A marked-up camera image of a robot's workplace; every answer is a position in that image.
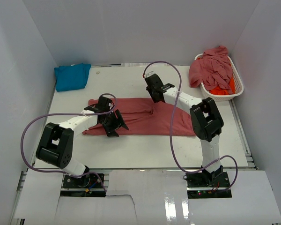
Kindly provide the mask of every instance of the laundry basket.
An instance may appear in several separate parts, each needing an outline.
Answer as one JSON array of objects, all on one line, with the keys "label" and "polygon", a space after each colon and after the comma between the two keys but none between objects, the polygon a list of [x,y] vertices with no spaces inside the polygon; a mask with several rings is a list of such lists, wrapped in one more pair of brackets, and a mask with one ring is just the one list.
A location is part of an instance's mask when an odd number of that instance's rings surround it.
[{"label": "laundry basket", "polygon": [[[203,54],[197,55],[195,57],[195,60],[202,55]],[[201,83],[200,88],[201,88],[204,98],[211,97],[215,101],[228,101],[228,100],[233,99],[235,96],[239,96],[243,93],[243,91],[244,91],[243,83],[240,80],[239,74],[234,66],[234,63],[232,62],[232,59],[229,56],[228,56],[228,59],[231,62],[231,66],[232,66],[232,70],[233,70],[233,78],[234,78],[234,83],[235,83],[235,94],[233,94],[233,95],[214,95],[214,94],[211,94],[208,90],[206,90],[204,87],[204,84]]]}]

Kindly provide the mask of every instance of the white wall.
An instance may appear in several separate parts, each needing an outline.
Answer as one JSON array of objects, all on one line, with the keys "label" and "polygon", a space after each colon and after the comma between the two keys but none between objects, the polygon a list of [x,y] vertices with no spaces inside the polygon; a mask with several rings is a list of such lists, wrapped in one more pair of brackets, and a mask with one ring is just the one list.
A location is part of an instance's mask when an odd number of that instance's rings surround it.
[{"label": "white wall", "polygon": [[281,0],[260,1],[232,58],[244,82],[237,110],[281,212]]},{"label": "white wall", "polygon": [[[56,66],[21,0],[0,0],[0,225],[9,223],[21,171],[20,137],[26,124],[45,113]],[[31,159],[40,126],[25,140]]]},{"label": "white wall", "polygon": [[23,0],[58,65],[168,60],[230,50],[259,0]]}]

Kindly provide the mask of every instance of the blue towel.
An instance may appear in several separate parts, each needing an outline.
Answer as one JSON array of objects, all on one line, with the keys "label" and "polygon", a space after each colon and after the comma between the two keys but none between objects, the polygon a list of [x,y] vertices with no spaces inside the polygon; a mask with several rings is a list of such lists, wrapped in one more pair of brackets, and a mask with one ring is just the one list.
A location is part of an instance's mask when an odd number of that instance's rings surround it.
[{"label": "blue towel", "polygon": [[78,90],[85,88],[90,64],[77,64],[67,67],[54,68],[56,76],[56,91]]}]

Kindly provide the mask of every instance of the folded red cloth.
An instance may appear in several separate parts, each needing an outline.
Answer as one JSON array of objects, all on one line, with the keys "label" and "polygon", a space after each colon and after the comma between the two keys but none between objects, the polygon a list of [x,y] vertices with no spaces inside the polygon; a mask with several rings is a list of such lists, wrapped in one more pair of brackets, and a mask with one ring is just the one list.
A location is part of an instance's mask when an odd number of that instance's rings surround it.
[{"label": "folded red cloth", "polygon": [[196,88],[200,83],[204,83],[206,90],[219,86],[232,95],[233,91],[229,82],[233,76],[233,70],[227,56],[228,49],[225,46],[204,51],[202,58],[195,60],[189,68],[190,86]]},{"label": "folded red cloth", "polygon": [[[129,130],[122,127],[119,135],[169,135],[170,119],[173,107],[164,102],[154,103],[151,98],[118,98],[117,109],[120,110]],[[89,105],[98,100],[89,100]],[[105,135],[105,130],[98,124],[83,132],[84,135]],[[175,111],[173,135],[194,136],[191,117],[177,108]]]}]

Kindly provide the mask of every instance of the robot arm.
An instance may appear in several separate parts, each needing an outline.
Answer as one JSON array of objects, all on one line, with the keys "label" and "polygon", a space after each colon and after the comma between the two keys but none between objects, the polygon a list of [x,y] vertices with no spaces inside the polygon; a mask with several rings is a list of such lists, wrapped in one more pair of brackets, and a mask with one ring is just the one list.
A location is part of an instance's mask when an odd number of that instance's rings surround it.
[{"label": "robot arm", "polygon": [[120,127],[128,130],[119,110],[107,115],[85,115],[108,112],[112,107],[112,100],[101,96],[97,104],[90,105],[82,111],[84,115],[59,124],[48,123],[39,142],[36,157],[71,175],[88,172],[87,166],[72,158],[74,138],[99,123],[104,127],[108,137],[118,136],[116,130]]},{"label": "robot arm", "polygon": [[[163,101],[174,105],[177,97],[177,88],[168,83],[163,84],[154,72],[145,75],[146,90],[154,102]],[[203,162],[206,166],[219,159],[219,138],[224,122],[213,99],[200,99],[185,93],[180,93],[177,107],[191,115],[192,128],[201,141]],[[221,162],[218,161],[202,171],[212,182],[223,172]]]}]

